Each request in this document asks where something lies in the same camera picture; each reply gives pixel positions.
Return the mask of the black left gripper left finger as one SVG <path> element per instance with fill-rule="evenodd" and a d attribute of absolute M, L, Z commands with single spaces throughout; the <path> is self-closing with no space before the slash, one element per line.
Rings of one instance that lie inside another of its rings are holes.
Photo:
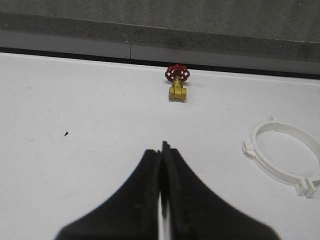
<path fill-rule="evenodd" d="M 156 240 L 161 154 L 146 150 L 126 182 L 102 205 L 65 226 L 58 240 Z"/>

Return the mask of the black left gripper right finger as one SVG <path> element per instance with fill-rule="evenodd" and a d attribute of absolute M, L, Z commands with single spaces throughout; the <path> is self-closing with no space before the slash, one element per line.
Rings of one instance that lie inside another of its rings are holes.
<path fill-rule="evenodd" d="M 169 201 L 172 240 L 277 240 L 269 226 L 237 210 L 211 191 L 179 151 L 162 144 L 162 195 Z"/>

